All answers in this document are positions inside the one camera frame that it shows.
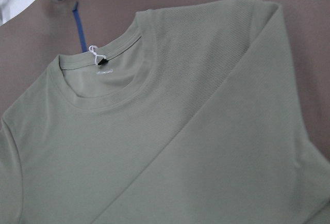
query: white string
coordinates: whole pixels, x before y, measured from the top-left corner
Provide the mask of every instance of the white string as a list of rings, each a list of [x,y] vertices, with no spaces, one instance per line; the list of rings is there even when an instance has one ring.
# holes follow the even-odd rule
[[[97,57],[99,56],[99,57],[103,57],[104,59],[106,59],[107,57],[105,56],[105,55],[98,55],[95,51],[94,51],[94,49],[98,49],[98,47],[97,46],[95,46],[95,45],[90,45],[89,47],[88,47],[88,50],[89,50],[89,52],[91,52],[93,55],[95,55],[95,65],[97,65]]]

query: brown backdrop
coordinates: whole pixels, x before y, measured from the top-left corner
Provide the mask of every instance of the brown backdrop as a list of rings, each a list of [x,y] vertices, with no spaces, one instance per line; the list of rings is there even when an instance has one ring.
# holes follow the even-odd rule
[[[36,0],[0,27],[0,114],[57,54],[81,53],[72,9],[77,0]],[[87,46],[124,33],[135,12],[217,0],[78,0]],[[311,141],[330,161],[330,1],[265,0],[283,5],[296,80]]]

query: neckline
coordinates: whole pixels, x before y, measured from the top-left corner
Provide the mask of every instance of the neckline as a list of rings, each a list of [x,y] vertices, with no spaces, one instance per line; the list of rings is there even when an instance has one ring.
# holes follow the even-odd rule
[[[51,77],[50,81],[67,102],[80,110],[86,111],[112,109],[137,96],[148,85],[157,69],[154,29],[149,16],[150,11],[152,9],[136,12],[125,33],[107,45],[94,50],[98,54],[106,55],[107,59],[111,59],[123,53],[141,39],[144,55],[142,63],[140,63],[133,80],[124,88],[98,97],[81,97],[67,84],[62,69],[76,69],[94,65],[94,55],[89,51],[75,55],[56,55],[47,69]]]

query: sage green t-shirt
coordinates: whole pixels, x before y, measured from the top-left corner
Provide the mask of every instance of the sage green t-shirt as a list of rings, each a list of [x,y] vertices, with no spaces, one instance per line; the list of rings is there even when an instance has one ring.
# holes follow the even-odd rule
[[[95,51],[3,114],[0,224],[330,223],[281,4],[138,11]]]

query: t-shirt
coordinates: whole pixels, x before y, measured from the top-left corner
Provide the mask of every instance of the t-shirt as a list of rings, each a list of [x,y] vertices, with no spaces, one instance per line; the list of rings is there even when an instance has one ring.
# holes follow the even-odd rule
[[[108,63],[58,54],[4,112],[1,224],[303,224],[329,212],[330,162],[306,132],[281,4],[138,11],[94,51]]]

